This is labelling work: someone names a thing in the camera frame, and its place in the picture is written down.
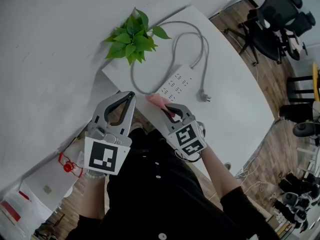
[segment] black shirt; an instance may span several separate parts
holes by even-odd
[[[279,239],[241,187],[221,199],[224,212],[206,199],[195,174],[159,134],[144,139],[149,152],[129,154],[110,176],[103,220],[79,216],[67,240]]]

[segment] pink object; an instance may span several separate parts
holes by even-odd
[[[176,114],[169,111],[167,109],[167,107],[165,106],[165,104],[170,104],[171,102],[169,100],[167,100],[166,98],[161,97],[159,93],[151,94],[149,96],[146,95],[145,99],[148,102],[152,103],[153,105],[157,106],[158,108],[167,111],[170,114],[170,116],[172,116],[173,118],[175,117]]]

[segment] wooden floor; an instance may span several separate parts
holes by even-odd
[[[229,7],[211,21],[219,30],[224,30],[227,27],[238,29],[238,23],[243,22],[247,18],[247,14],[252,8],[253,7],[249,2],[241,1],[232,7]],[[238,44],[230,35],[227,34],[226,38],[238,52],[241,49],[240,46],[244,45],[244,42],[241,39],[237,39],[239,42]],[[250,50],[248,50],[248,54],[254,58]],[[294,77],[294,72],[286,59],[284,59],[283,64],[277,65],[275,61],[264,57],[259,54],[259,52],[258,57],[260,63],[257,68],[255,68],[247,54],[244,53],[242,55],[243,60],[254,77],[257,77],[257,82],[264,93],[272,113],[274,117],[277,118],[279,108],[282,105],[289,103],[286,95],[286,80],[288,77]],[[112,116],[116,119],[119,115],[117,111],[115,111]],[[153,126],[137,110],[134,113],[133,121],[141,122],[147,132],[153,129]],[[255,159],[252,165],[248,165],[248,170],[251,174],[242,184],[243,190],[245,192],[247,191],[247,195],[258,204],[265,207],[267,211],[271,206],[271,204],[268,203],[268,198],[273,192],[279,193],[279,190],[276,187],[280,181],[279,175],[285,175],[289,171],[293,171],[294,174],[299,175],[298,166],[303,168],[308,166],[309,157],[298,156],[296,151],[296,147],[304,147],[308,140],[295,137],[292,134],[293,126],[294,123],[292,122],[280,121],[270,129],[263,145],[260,145],[252,155],[252,158],[258,157],[259,166],[257,167],[258,159]],[[190,167],[195,171],[205,196],[214,204],[221,207],[219,198],[217,195],[214,195],[215,189],[211,182],[192,164],[190,164]],[[77,225],[77,210],[82,198],[86,180],[87,179],[84,176],[75,183],[72,194],[68,198],[62,200],[61,210],[58,210],[57,214],[54,213],[49,218],[51,222],[55,222],[63,213],[65,214],[61,223],[55,227],[58,239],[64,239],[69,231]],[[262,185],[256,184],[258,181],[263,182]],[[108,209],[108,205],[109,200],[108,195],[106,194],[106,210]]]

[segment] white button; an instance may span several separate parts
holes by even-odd
[[[166,239],[167,239],[167,236],[166,236],[166,234],[164,234],[164,233],[160,233],[160,234],[158,235],[158,237],[159,237],[159,239],[161,239],[161,240],[166,240]]]

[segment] green plant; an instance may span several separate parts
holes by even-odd
[[[156,51],[157,47],[153,38],[147,34],[148,32],[153,32],[155,36],[162,39],[171,39],[160,26],[154,26],[149,30],[148,16],[136,8],[135,11],[138,17],[132,13],[120,27],[117,27],[107,39],[103,40],[113,42],[106,59],[126,57],[129,65],[135,60],[142,63],[142,60],[146,61],[145,51]]]

